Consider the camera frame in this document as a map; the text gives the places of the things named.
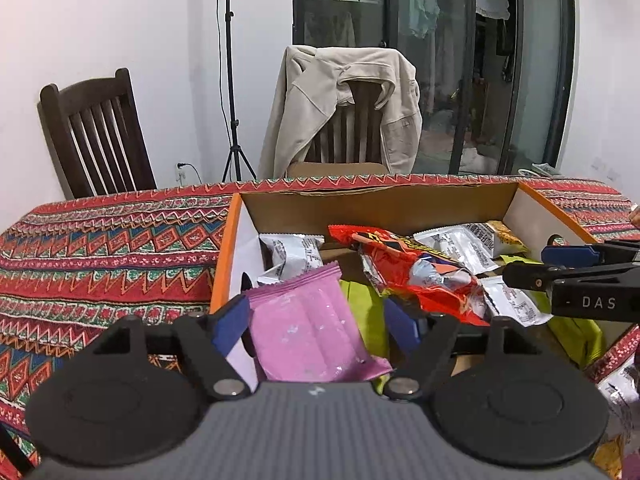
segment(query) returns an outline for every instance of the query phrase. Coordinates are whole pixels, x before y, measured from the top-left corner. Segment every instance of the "human hand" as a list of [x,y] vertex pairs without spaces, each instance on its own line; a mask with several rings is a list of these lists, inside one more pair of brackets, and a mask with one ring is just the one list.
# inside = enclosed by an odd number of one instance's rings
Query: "human hand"
[[640,229],[640,207],[637,205],[629,213],[629,221],[638,229]]

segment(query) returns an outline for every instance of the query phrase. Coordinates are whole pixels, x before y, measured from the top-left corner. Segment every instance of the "beige jacket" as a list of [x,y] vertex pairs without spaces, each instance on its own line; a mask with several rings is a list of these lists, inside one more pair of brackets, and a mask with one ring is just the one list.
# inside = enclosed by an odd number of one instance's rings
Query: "beige jacket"
[[350,80],[382,85],[382,162],[395,173],[414,165],[422,129],[415,67],[391,48],[288,46],[262,146],[258,177],[281,178],[292,162],[305,159],[311,140],[335,112],[353,104]]

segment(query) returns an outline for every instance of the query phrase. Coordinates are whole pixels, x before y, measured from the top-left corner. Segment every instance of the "black light stand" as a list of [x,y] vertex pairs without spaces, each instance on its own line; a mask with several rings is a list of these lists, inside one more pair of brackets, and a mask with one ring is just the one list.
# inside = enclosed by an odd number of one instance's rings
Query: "black light stand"
[[226,78],[229,81],[229,119],[231,122],[231,146],[229,147],[229,156],[226,158],[225,174],[222,176],[222,182],[226,180],[226,175],[231,167],[231,157],[234,159],[234,167],[236,169],[236,180],[242,180],[240,174],[240,157],[244,160],[249,173],[255,180],[255,173],[246,156],[242,152],[240,144],[238,144],[238,124],[236,119],[236,104],[234,103],[234,69],[231,61],[231,18],[233,13],[230,10],[231,0],[225,0],[225,32],[226,32]]

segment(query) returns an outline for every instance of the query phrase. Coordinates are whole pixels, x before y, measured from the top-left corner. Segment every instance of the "pink snack package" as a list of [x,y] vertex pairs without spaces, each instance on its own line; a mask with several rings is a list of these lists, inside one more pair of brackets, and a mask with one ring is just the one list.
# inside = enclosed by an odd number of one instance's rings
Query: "pink snack package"
[[249,330],[268,380],[368,381],[392,370],[371,356],[340,290],[337,262],[245,292]]

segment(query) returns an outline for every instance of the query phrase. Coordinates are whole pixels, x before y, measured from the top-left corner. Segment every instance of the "tablecloth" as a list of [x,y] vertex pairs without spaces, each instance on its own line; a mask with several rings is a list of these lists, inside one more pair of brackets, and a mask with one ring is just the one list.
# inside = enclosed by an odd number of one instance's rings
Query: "tablecloth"
[[[121,316],[148,323],[206,310],[235,192],[521,180],[598,240],[640,238],[630,201],[590,180],[341,176],[129,192],[42,205],[0,235],[0,422],[38,457],[24,423],[36,387]],[[17,474],[0,456],[0,477]]]

